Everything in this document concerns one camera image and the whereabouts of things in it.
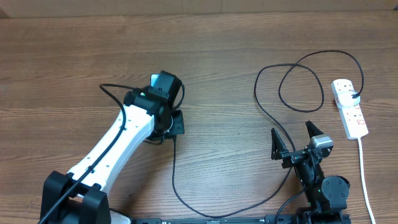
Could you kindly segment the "blue Galaxy smartphone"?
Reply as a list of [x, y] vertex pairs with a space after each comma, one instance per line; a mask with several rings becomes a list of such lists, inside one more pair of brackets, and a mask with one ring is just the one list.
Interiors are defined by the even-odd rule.
[[152, 74], [150, 76], [150, 85], [152, 87], [155, 87], [155, 84], [156, 84], [158, 78], [159, 78], [159, 74]]

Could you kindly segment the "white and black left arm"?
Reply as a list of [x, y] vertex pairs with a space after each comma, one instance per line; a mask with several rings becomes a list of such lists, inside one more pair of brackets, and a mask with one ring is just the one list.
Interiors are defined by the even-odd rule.
[[108, 195], [119, 173], [142, 142], [162, 144], [184, 133], [182, 112], [174, 103], [185, 87], [161, 71], [150, 85], [129, 87], [120, 113], [97, 145], [66, 174], [53, 171], [44, 182], [41, 223], [133, 223], [110, 208]]

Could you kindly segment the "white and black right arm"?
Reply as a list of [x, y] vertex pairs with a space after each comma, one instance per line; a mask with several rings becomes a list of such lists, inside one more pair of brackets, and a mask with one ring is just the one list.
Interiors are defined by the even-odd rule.
[[[344, 215], [349, 195], [349, 181], [339, 175], [324, 176], [321, 161], [333, 149], [333, 140], [320, 131], [311, 121], [305, 123], [310, 137], [306, 148], [289, 151], [279, 133], [271, 129], [271, 159], [281, 160], [283, 168], [293, 168], [302, 185], [302, 190], [289, 198], [275, 215], [266, 215], [266, 223], [350, 223]], [[307, 207], [301, 207], [294, 214], [283, 215], [282, 211], [291, 201], [305, 194]]]

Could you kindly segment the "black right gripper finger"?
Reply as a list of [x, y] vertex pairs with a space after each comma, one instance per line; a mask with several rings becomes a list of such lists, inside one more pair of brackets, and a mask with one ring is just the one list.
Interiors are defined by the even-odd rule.
[[282, 156], [289, 152], [287, 146], [283, 142], [279, 133], [275, 128], [271, 129], [271, 137], [272, 137], [272, 150], [271, 150], [271, 159], [279, 160], [282, 159]]
[[305, 125], [310, 138], [324, 134], [324, 132], [320, 131], [311, 121], [307, 121]]

